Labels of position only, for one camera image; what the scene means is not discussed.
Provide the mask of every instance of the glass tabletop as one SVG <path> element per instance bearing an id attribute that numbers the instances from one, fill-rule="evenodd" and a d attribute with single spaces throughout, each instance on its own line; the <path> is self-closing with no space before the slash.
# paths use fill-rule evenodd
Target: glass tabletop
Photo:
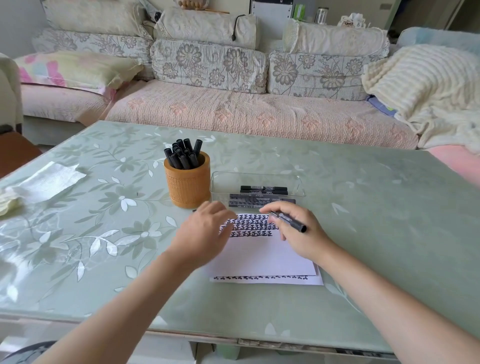
<path id="1" fill-rule="evenodd" d="M 192 213 L 174 207 L 163 149 L 204 141 L 211 170 L 299 176 L 327 233 L 480 337 L 480 191 L 427 152 L 99 121 L 0 180 L 50 161 L 87 174 L 0 220 L 0 312 L 81 321 L 111 300 Z M 194 272 L 151 329 L 391 352 L 344 290 L 211 283 Z"/>

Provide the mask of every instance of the brown cylindrical container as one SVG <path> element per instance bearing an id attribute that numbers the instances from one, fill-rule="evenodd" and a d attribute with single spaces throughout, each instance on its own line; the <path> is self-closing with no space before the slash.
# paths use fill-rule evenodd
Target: brown cylindrical container
<path id="1" fill-rule="evenodd" d="M 182 208 L 197 208 L 210 200 L 210 157 L 204 152 L 198 156 L 200 166 L 193 170 L 177 170 L 165 159 L 168 191 L 173 204 Z"/>

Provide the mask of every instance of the transparent plastic box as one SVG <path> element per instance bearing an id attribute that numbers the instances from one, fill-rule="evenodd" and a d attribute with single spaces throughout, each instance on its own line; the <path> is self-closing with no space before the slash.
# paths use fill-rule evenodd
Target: transparent plastic box
<path id="1" fill-rule="evenodd" d="M 241 186 L 269 186 L 269 187 L 287 187 L 288 195 L 281 195 L 280 198 L 295 199 L 297 205 L 301 205 L 305 197 L 303 183 L 299 176 L 289 174 L 256 174 L 256 173 L 236 173 L 221 172 L 212 173 L 210 181 L 210 192 L 212 201 L 220 201 L 228 207 L 230 194 L 239 194 Z M 263 197 L 278 197 L 277 195 L 266 194 Z M 233 208 L 235 211 L 253 212 L 251 208 Z"/>

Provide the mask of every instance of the person's left hand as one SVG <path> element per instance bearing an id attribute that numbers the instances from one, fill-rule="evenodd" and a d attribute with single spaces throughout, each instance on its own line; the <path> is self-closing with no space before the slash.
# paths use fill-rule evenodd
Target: person's left hand
<path id="1" fill-rule="evenodd" d="M 219 201 L 204 202 L 177 230 L 168 251 L 193 269 L 204 266 L 219 255 L 232 233 L 233 224 L 220 232 L 228 219 L 237 218 Z"/>

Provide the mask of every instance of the brown leather seat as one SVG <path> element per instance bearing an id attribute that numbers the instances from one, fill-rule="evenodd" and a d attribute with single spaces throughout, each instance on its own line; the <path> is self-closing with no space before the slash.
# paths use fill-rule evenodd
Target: brown leather seat
<path id="1" fill-rule="evenodd" d="M 21 134 L 0 131 L 0 178 L 40 156 L 42 152 Z"/>

